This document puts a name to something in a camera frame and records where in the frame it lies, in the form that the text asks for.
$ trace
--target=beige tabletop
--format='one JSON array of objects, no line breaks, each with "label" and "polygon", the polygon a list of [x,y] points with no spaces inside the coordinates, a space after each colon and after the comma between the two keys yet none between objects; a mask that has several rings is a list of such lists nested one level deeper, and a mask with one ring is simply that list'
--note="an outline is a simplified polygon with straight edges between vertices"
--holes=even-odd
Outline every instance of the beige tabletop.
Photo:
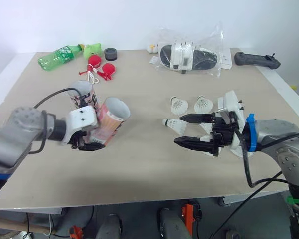
[{"label": "beige tabletop", "polygon": [[[0,106],[0,126],[18,106],[34,106],[45,96],[66,88],[76,80],[85,80],[78,71],[86,60],[77,59],[54,71],[43,71],[37,53]],[[112,81],[94,85],[103,101],[108,96],[122,99],[131,117],[119,129],[108,146],[95,152],[73,150],[69,145],[47,142],[40,154],[29,155],[4,186],[0,209],[69,207],[149,200],[225,196],[254,191],[248,187],[242,159],[229,149],[219,157],[190,151],[173,142],[178,137],[162,125],[163,118],[177,118],[170,111],[170,97],[189,103],[193,113],[197,96],[216,103],[217,98],[234,90],[243,100],[245,116],[256,119],[281,119],[295,123],[299,118],[276,89],[253,66],[222,70],[220,79],[206,74],[157,71],[149,63],[146,51],[120,51],[113,62]],[[68,95],[58,95],[41,107],[61,118],[74,109]],[[203,136],[204,130],[190,125],[185,135]],[[276,163],[261,152],[250,159],[253,180],[270,177],[279,171]],[[285,190],[286,185],[272,183],[266,191]]]}]

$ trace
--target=plastic bag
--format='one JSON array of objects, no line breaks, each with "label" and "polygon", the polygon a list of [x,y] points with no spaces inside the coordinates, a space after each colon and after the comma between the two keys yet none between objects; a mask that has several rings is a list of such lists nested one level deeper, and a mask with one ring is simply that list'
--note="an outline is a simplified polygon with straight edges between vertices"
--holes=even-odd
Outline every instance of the plastic bag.
[{"label": "plastic bag", "polygon": [[161,29],[157,36],[157,69],[170,69],[182,74],[197,72],[220,76],[223,51],[221,23],[215,26],[208,37],[196,40],[169,29]]}]

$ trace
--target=white tag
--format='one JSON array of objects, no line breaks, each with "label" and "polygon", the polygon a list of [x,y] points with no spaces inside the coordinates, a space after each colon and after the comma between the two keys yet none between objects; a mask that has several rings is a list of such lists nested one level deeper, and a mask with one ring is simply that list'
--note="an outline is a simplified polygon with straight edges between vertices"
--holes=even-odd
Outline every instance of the white tag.
[{"label": "white tag", "polygon": [[156,64],[158,62],[158,57],[157,56],[153,56],[149,62],[151,64]]}]

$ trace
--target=white strap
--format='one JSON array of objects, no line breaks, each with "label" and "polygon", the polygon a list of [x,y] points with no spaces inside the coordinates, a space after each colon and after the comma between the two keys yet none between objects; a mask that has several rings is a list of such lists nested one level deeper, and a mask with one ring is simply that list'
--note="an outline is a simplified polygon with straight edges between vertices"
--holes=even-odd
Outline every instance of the white strap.
[{"label": "white strap", "polygon": [[[95,73],[97,72],[97,70],[94,67],[92,67],[92,69]],[[88,76],[87,81],[90,82],[91,84],[97,84],[100,82],[100,80],[93,75],[92,71],[88,71],[87,76]]]}]

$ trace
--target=green plastic bottle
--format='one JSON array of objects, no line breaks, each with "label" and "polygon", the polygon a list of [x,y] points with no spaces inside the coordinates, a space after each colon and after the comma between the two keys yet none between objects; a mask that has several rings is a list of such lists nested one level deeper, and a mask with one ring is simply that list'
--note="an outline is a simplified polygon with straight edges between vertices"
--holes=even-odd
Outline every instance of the green plastic bottle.
[{"label": "green plastic bottle", "polygon": [[77,46],[65,46],[49,55],[43,56],[38,59],[39,65],[43,70],[51,71],[59,65],[67,63],[76,57],[81,51],[83,51],[84,45],[79,44]]}]

